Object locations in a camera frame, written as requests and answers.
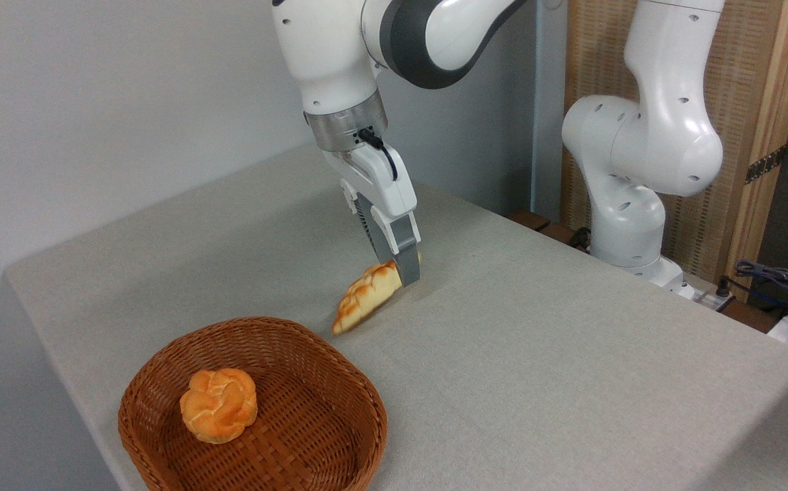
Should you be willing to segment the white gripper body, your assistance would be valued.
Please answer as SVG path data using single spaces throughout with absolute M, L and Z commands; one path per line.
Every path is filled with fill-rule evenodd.
M 350 184 L 350 198 L 357 193 L 392 220 L 414 211 L 416 195 L 406 165 L 398 153 L 363 143 L 348 152 L 325 151 L 327 162 Z

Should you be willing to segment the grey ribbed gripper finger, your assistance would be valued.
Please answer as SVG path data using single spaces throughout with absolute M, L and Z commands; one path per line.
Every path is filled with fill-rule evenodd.
M 372 211 L 372 202 L 365 196 L 357 192 L 346 179 L 341 179 L 340 184 L 344 190 L 346 201 L 350 205 L 353 213 L 357 214 L 362 224 L 364 233 L 367 235 L 379 263 L 386 263 L 394 259 L 390 244 L 384 235 L 382 227 L 376 223 Z
M 370 211 L 376 223 L 382 227 L 384 235 L 394 253 L 392 260 L 397 268 L 402 286 L 407 287 L 420 279 L 420 260 L 418 244 L 421 241 L 418 226 L 412 212 L 392 218 L 381 209 L 372 206 Z

